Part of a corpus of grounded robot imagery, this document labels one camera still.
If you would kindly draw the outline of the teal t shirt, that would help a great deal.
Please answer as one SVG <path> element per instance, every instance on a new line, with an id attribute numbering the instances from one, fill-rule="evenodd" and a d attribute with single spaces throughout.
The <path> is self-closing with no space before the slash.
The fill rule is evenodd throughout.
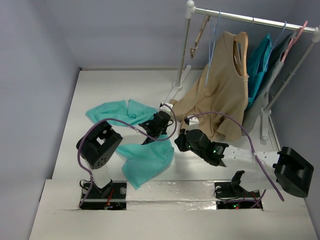
<path id="1" fill-rule="evenodd" d="M 85 115 L 94 124 L 102 119 L 113 118 L 137 126 L 151 120 L 155 113 L 155 108 L 130 99 L 105 102 L 89 109 Z M 170 140 L 154 141 L 145 145 L 124 144 L 119 146 L 116 152 L 126 158 L 122 172 L 136 190 L 167 169 L 174 156 Z"/>

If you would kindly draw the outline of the light blue wire hanger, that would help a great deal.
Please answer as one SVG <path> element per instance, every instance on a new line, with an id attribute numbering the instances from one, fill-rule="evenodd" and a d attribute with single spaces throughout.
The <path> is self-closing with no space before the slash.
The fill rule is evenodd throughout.
<path id="1" fill-rule="evenodd" d="M 216 33 L 219 27 L 220 19 L 221 19 L 221 11 L 219 10 L 216 24 L 214 25 L 213 20 L 209 21 L 210 28 L 209 28 L 208 64 L 207 64 L 207 72 L 206 72 L 206 78 L 205 78 L 205 84 L 204 84 L 205 87 L 207 86 L 208 80 L 209 80 L 210 69 L 211 69 L 213 55 L 214 55 L 215 46 L 216 46 Z"/>

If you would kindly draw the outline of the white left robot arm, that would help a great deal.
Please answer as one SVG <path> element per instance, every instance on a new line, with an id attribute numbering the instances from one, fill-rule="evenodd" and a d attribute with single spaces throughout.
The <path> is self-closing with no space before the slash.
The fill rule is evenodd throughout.
<path id="1" fill-rule="evenodd" d="M 114 152 L 126 158 L 122 172 L 135 189 L 163 172 L 174 155 L 167 135 L 171 125 L 178 125 L 176 118 L 160 110 L 137 125 L 105 118 L 92 126 L 76 148 L 77 158 L 87 164 L 81 168 L 89 173 L 94 193 L 101 198 L 111 195 L 113 181 L 106 165 Z"/>

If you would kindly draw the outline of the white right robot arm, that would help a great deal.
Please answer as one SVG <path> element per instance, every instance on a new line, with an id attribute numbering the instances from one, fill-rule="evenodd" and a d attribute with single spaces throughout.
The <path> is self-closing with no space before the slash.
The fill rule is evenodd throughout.
<path id="1" fill-rule="evenodd" d="M 252 152 L 210 141 L 199 129 L 182 129 L 174 142 L 179 151 L 191 151 L 209 165 L 235 170 L 230 183 L 235 196 L 267 189 L 303 199 L 309 195 L 314 166 L 290 147 Z"/>

